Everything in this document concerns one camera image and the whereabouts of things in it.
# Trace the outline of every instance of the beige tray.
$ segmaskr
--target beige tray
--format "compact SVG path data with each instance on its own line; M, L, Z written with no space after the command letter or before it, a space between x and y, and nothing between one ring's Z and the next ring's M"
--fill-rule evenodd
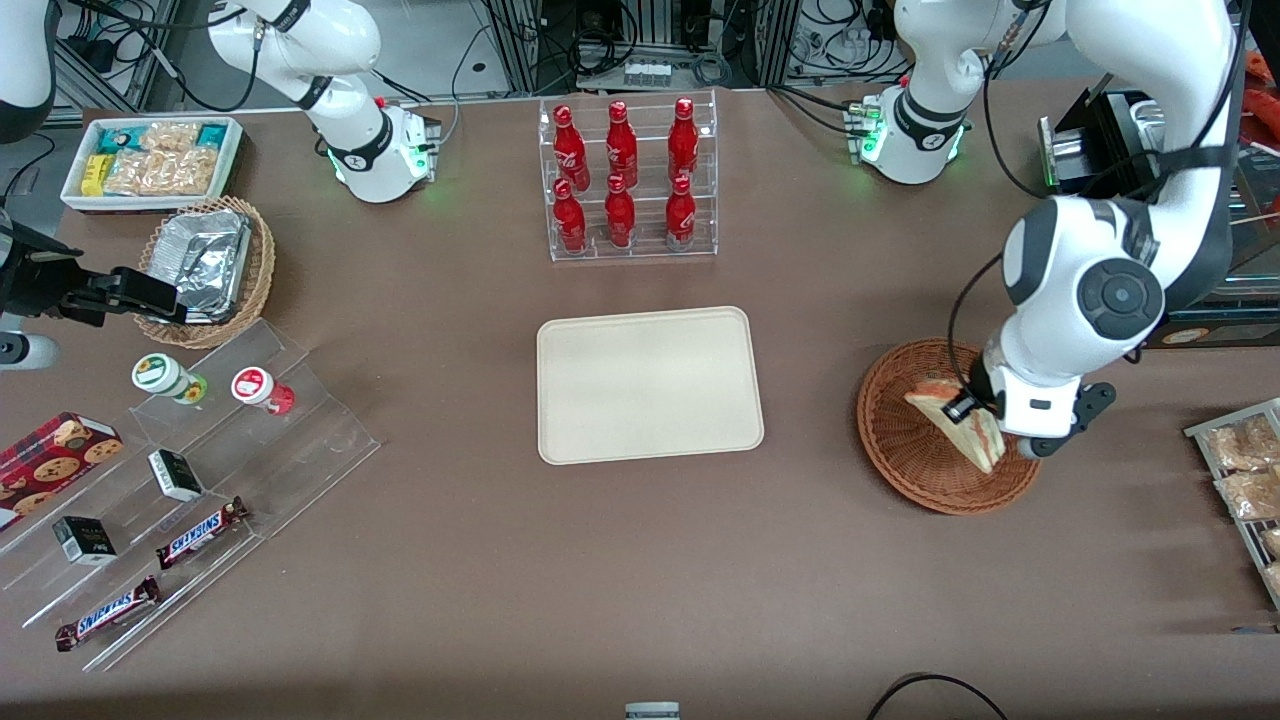
M737 307L538 331L538 451L552 465L733 452L763 439L751 329Z

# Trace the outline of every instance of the aluminum foil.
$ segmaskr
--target aluminum foil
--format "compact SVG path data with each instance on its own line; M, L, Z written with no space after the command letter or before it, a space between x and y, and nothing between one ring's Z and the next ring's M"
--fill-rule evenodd
M178 215L160 229L147 274L178 288L188 324L236 314L253 223L234 210Z

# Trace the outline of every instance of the round wicker basket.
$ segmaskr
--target round wicker basket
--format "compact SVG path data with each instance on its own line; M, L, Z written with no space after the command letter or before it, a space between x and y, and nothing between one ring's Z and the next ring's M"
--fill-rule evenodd
M956 343L956 359L968 368L978 348ZM942 430L906 402L923 379L954 378L943 338L900 345L886 352L863 378L854 410L858 434L872 464L910 500L948 515L977 515L1010 505L1030 487L1039 462L1023 457L1015 439L986 475Z
M248 258L244 259L244 277L241 281L236 315L221 325L166 325L134 315L133 319L142 328L143 334L154 341L188 350L207 350L236 337L262 314L266 296L271 291L271 272L275 269L275 241L271 238L271 228L266 227L262 215L252 205L237 197L219 197L198 202L178 210L177 215L214 210L236 210L253 222L253 234L250 237ZM164 223L160 223L160 227L151 233L151 241L142 250L142 259L138 260L140 270L146 272L151 263L151 252L155 250L156 238L163 227Z

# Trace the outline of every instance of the brown table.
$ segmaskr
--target brown table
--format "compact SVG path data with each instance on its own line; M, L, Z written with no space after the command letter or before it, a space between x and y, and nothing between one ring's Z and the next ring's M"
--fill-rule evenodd
M1023 177L1034 119L1084 82L993 88ZM266 316L385 447L110 673L51 673L51 638L18 629L0 594L0 702L28 703L0 714L608 719L678 700L691 720L844 719L936 670L1015 719L1276 717L1280 639L1226 634L1267 618L1265 596L1180 433L1280 395L1275 354L1100 373L1119 402L1025 498L924 511L851 439L851 393L883 351L945 329L1032 201L982 132L942 178L900 187L764 92L718 97L721 255L625 268L549 263L534 101L466 105L439 182L385 206L334 182L302 114L243 115L238 193L279 243ZM69 211L60 240L109 268L155 224ZM758 450L539 459L541 323L709 305L750 316ZM1009 311L988 278L960 336ZM159 347L109 325L28 325L64 359L28 387L0 378L4 442L58 410L141 400L125 370ZM980 716L961 691L918 687L882 717L913 708Z

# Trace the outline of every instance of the red bottle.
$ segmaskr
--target red bottle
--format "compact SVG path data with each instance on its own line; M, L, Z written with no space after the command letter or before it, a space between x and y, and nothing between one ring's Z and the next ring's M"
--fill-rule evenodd
M671 183L667 199L667 247L676 252L689 250L694 243L694 211L698 204L689 195L689 176L680 176Z
M621 100L609 102L609 135L604 138L609 154L609 172L618 173L635 187L640 182L640 159L636 154L636 131L627 122L627 104Z
M586 143L573 127L573 113L568 105L558 105L552 117L556 118L556 163L561 176L573 183L573 190L585 192L591 186L591 173L586 169Z
M698 169L698 127L694 126L694 101L676 100L676 122L667 136L667 174L672 182L685 174L694 177Z
M609 218L609 242L620 250L631 247L636 233L636 204L620 173L609 176L609 196L604 200Z
M556 178L552 190L556 192L552 214L556 215L556 229L564 252L581 255L586 252L586 217L582 215L582 205L573 197L573 187L567 179Z

